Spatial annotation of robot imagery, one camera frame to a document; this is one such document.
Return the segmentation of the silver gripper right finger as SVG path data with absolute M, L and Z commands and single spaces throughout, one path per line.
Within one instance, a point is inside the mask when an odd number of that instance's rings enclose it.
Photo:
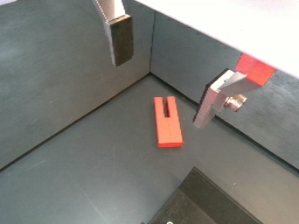
M 201 129 L 223 109 L 238 112 L 247 101 L 243 94 L 262 88 L 275 71 L 268 64 L 242 53 L 235 70 L 227 69 L 207 85 L 193 125 Z

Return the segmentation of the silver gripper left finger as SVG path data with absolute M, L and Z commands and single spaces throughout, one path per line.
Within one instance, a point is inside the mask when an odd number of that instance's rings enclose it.
M 119 67 L 133 56 L 133 19 L 121 0 L 92 0 L 101 17 L 112 64 Z

